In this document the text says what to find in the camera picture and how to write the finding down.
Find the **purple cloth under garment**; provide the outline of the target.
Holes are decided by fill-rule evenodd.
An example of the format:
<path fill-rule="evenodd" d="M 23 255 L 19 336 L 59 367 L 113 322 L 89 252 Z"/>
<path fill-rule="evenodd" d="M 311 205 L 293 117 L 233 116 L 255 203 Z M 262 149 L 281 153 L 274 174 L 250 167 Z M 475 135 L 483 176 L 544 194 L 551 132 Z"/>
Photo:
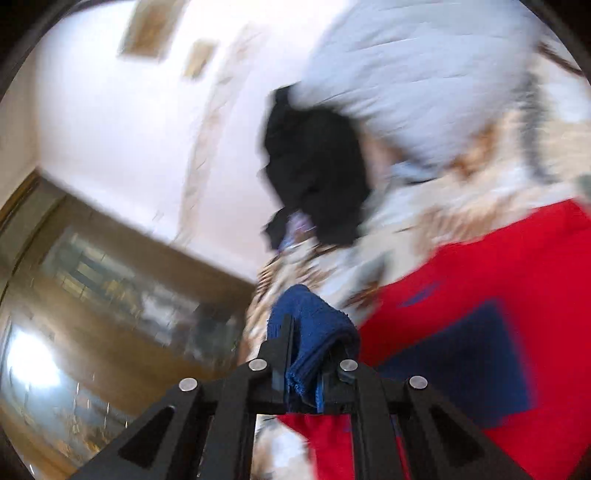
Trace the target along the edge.
<path fill-rule="evenodd" d="M 282 252 L 314 237 L 315 225 L 311 222 L 310 216 L 301 211 L 294 212 L 287 219 L 286 234 L 281 239 L 279 251 Z"/>

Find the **leaf pattern fleece blanket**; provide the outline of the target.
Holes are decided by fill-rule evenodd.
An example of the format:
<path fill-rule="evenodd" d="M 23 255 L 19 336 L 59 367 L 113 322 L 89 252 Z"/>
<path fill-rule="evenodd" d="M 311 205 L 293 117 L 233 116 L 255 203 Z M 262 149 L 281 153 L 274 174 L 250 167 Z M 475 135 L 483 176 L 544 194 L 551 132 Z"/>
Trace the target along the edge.
<path fill-rule="evenodd" d="M 523 356 L 532 405 L 491 438 L 536 479 L 583 474 L 590 445 L 590 85 L 544 40 L 517 101 L 440 178 L 384 181 L 352 247 L 303 233 L 259 273 L 239 357 L 273 303 L 303 284 L 388 360 L 493 299 Z"/>

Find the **beige wall panel box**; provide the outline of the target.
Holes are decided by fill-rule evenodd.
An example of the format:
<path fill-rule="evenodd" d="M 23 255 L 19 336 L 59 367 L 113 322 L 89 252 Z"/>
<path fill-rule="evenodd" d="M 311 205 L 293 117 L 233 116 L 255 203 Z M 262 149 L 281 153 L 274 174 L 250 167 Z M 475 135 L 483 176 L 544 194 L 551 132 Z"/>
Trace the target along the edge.
<path fill-rule="evenodd" d="M 161 60 L 185 4 L 184 0 L 138 1 L 121 45 L 121 54 Z"/>

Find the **red and blue knit sweater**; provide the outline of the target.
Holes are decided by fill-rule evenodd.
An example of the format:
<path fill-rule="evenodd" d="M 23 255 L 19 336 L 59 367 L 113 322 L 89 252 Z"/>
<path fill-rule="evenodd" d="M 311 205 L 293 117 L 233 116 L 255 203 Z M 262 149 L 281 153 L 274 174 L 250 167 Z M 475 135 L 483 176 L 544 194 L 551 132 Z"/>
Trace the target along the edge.
<path fill-rule="evenodd" d="M 273 305 L 294 319 L 294 397 L 322 403 L 322 359 L 342 347 L 381 376 L 425 377 L 531 477 L 566 479 L 590 448 L 590 212 L 572 200 L 440 248 L 379 291 L 360 327 L 307 287 Z"/>

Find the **wooden glass door wardrobe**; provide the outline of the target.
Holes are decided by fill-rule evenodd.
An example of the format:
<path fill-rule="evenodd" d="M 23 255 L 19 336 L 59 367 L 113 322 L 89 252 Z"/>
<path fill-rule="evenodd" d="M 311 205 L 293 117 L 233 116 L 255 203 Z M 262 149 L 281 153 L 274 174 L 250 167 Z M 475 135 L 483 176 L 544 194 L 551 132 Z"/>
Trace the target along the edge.
<path fill-rule="evenodd" d="M 5 479 L 65 479 L 181 379 L 238 361 L 252 283 L 38 173 L 1 206 Z"/>

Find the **grey quilted pillow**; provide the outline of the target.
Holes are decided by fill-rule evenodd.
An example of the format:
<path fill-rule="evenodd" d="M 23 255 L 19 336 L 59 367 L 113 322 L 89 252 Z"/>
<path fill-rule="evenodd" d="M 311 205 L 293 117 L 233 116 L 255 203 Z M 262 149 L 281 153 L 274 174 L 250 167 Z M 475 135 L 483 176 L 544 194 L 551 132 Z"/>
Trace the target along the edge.
<path fill-rule="evenodd" d="M 513 103 L 543 24 L 520 1 L 358 1 L 325 32 L 295 107 L 331 107 L 437 178 Z"/>

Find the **black garment pile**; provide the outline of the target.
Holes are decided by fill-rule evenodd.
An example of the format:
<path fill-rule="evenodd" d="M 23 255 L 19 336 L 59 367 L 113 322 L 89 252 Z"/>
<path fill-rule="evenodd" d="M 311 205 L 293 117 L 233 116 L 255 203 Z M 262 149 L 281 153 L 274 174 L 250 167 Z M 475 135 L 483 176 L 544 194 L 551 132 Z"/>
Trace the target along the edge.
<path fill-rule="evenodd" d="M 270 247 L 286 244 L 288 221 L 297 213 L 308 217 L 318 242 L 355 243 L 370 185 L 351 120 L 330 108 L 294 108 L 290 87 L 283 87 L 273 92 L 263 148 L 264 173 L 283 203 L 264 229 Z"/>

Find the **beige wall switch plate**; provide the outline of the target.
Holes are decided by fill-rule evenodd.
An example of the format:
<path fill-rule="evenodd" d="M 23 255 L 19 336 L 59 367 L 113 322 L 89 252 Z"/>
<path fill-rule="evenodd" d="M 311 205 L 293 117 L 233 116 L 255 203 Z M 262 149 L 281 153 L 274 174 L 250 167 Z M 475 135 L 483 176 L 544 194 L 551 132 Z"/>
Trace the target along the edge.
<path fill-rule="evenodd" d="M 196 42 L 190 52 L 184 77 L 197 79 L 213 56 L 215 49 L 216 45 L 214 43 L 205 41 Z"/>

